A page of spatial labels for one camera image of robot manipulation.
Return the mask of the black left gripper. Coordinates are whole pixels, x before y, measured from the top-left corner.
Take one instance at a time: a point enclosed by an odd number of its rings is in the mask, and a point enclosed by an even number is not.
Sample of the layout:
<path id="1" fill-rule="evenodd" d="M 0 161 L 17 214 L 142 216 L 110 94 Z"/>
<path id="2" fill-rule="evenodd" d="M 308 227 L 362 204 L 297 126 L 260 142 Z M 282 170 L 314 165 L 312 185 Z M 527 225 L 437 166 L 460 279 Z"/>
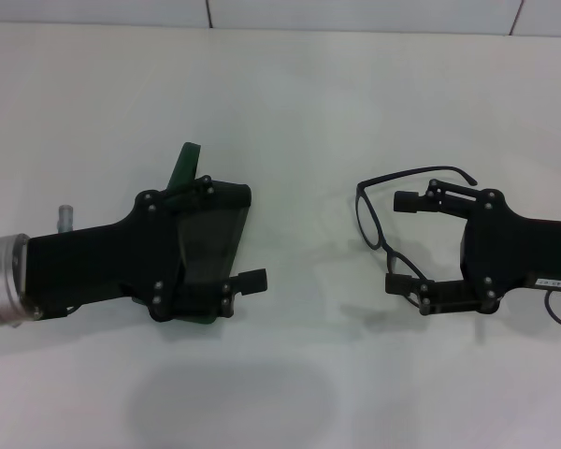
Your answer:
<path id="1" fill-rule="evenodd" d="M 171 210 L 237 210 L 251 203 L 247 184 L 204 176 L 163 193 L 140 193 L 115 224 L 31 238 L 25 298 L 41 321 L 120 297 L 135 297 L 152 313 L 165 313 L 183 272 Z"/>

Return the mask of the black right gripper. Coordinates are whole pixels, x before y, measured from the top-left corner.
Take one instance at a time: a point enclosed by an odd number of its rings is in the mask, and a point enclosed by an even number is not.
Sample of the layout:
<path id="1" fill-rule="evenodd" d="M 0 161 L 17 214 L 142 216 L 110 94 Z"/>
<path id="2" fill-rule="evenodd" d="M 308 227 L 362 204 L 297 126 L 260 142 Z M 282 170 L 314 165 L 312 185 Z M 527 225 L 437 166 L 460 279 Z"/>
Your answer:
<path id="1" fill-rule="evenodd" d="M 386 293 L 407 300 L 415 295 L 422 316 L 490 314 L 501 298 L 520 288 L 561 292 L 561 221 L 519 215 L 498 190 L 431 180 L 422 194 L 395 192 L 394 211 L 439 212 L 467 219 L 461 256 L 467 282 L 385 275 Z"/>

